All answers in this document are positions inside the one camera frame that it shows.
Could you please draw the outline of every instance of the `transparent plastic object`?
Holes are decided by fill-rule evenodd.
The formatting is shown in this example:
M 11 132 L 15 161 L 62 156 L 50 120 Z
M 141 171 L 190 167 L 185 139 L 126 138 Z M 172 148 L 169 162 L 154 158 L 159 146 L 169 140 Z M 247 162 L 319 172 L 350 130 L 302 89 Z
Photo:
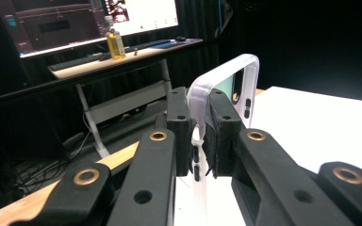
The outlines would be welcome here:
M 243 54 L 223 63 L 221 66 L 205 73 L 193 81 L 187 94 L 190 117 L 196 120 L 199 129 L 199 140 L 192 139 L 192 144 L 202 145 L 206 133 L 205 113 L 207 97 L 215 86 L 235 73 L 243 70 L 242 86 L 239 100 L 234 104 L 244 125 L 249 128 L 253 113 L 255 89 L 257 84 L 259 61 L 257 56 Z M 249 107 L 249 117 L 245 117 L 245 110 Z

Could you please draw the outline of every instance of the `keyboard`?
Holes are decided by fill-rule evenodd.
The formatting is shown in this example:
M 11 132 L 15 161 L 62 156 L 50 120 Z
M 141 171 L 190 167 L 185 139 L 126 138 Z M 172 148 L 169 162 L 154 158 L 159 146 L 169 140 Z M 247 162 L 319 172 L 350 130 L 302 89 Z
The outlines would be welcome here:
M 151 41 L 151 42 L 131 46 L 131 47 L 125 48 L 124 50 L 128 54 L 128 53 L 131 53 L 131 52 L 135 51 L 136 49 L 138 49 L 138 50 L 146 49 L 146 48 L 149 48 L 151 46 L 163 44 L 163 43 L 166 43 L 166 42 L 170 42 L 170 40 L 154 40 L 154 41 Z M 110 59 L 110 58 L 111 58 L 110 53 L 90 55 L 90 56 L 86 56 L 86 57 L 82 57 L 82 58 L 78 58 L 78 59 L 74 59 L 74 60 L 70 60 L 70 61 L 66 61 L 66 62 L 62 62 L 62 63 L 58 63 L 58 64 L 55 64 L 55 65 L 51 65 L 51 66 L 48 66 L 48 69 L 55 72 L 55 71 L 59 71 L 59 70 L 63 70 L 63 69 L 72 68 L 72 67 L 75 67 L 75 66 L 78 66 L 78 65 L 81 65 L 81 64 L 91 63 L 91 62 L 96 61 L 96 60 L 106 60 L 106 59 Z

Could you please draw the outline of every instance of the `computer monitor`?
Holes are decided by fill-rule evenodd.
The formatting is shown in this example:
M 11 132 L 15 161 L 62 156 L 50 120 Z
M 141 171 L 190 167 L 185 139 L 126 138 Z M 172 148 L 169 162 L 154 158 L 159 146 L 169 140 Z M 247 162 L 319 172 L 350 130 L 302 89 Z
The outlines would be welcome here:
M 122 36 L 178 25 L 174 0 L 0 0 L 21 58 L 105 41 L 105 16 Z

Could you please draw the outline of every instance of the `screen display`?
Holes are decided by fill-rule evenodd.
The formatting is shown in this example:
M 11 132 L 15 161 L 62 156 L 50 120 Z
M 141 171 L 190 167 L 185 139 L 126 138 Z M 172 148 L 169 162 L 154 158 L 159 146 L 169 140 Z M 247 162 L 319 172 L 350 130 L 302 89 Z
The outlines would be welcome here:
M 174 0 L 0 0 L 20 57 L 104 41 L 105 16 L 122 36 L 178 25 Z

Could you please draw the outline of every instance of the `wooden desk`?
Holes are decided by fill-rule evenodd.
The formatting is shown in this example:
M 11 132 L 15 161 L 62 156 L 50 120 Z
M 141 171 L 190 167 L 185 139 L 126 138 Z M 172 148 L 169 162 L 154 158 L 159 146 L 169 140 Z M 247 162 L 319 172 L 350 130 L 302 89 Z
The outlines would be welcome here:
M 137 150 L 138 142 L 98 161 L 107 165 L 110 169 L 114 169 L 123 162 L 131 159 Z M 9 225 L 11 222 L 20 219 L 31 219 L 35 217 L 41 210 L 52 189 L 58 182 L 55 182 L 45 188 L 38 190 L 29 196 L 26 196 L 17 202 L 7 205 L 0 209 L 0 226 Z

